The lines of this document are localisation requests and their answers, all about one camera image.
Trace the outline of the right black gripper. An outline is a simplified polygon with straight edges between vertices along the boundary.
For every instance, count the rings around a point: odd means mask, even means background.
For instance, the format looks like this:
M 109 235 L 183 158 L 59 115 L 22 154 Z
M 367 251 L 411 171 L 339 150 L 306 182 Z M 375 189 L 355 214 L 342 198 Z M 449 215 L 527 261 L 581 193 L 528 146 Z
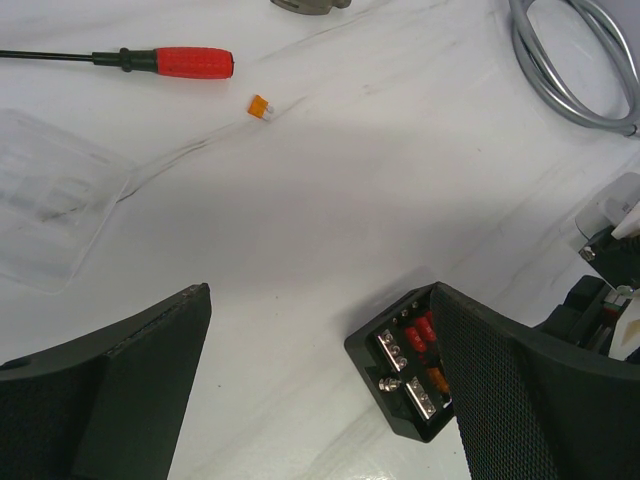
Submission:
M 596 271 L 569 290 L 536 329 L 579 348 L 609 355 L 618 322 L 639 293 L 639 238 L 616 239 L 608 226 L 579 250 Z

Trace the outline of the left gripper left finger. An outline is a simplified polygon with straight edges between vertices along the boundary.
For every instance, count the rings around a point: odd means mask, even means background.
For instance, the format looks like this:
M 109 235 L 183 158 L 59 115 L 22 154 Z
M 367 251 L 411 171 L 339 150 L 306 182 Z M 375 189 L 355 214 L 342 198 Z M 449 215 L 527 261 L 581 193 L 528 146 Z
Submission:
M 2 364 L 2 478 L 167 478 L 210 318 L 192 285 Z

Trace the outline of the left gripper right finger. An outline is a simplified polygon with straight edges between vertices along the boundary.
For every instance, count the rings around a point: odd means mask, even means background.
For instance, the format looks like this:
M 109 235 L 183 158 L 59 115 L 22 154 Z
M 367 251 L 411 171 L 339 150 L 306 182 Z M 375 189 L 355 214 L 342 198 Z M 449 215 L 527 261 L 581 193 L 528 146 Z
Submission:
M 638 366 L 517 323 L 444 283 L 430 306 L 472 478 L 638 478 Z

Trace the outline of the red fuse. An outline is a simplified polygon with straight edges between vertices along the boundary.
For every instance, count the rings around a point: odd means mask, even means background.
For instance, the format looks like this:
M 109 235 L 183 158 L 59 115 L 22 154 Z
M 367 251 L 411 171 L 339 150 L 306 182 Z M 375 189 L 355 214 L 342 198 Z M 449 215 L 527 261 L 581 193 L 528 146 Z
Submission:
M 411 326 L 404 329 L 404 334 L 414 351 L 424 353 L 427 351 L 427 345 L 421 338 L 418 330 Z
M 424 342 L 435 343 L 437 336 L 433 328 L 433 315 L 431 311 L 427 311 L 423 316 L 418 317 L 414 324 L 420 338 Z

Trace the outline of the black fuse box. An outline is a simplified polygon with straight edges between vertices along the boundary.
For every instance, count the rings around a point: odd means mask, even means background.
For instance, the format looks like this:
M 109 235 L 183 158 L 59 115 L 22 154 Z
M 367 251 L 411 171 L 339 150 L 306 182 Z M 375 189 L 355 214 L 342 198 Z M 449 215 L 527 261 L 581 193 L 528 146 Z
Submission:
M 431 442 L 454 417 L 451 393 L 442 395 L 426 370 L 444 367 L 438 345 L 425 342 L 418 353 L 404 334 L 430 306 L 432 284 L 408 291 L 344 341 L 344 348 L 374 397 L 392 431 L 423 443 Z

